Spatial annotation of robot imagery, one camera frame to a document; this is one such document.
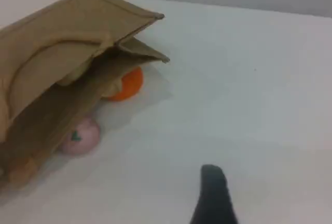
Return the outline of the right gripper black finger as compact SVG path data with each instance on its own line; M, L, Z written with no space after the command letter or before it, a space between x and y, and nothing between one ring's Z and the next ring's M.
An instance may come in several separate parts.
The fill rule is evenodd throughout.
M200 175L199 198L190 222L237 224L223 170L219 166L205 164Z

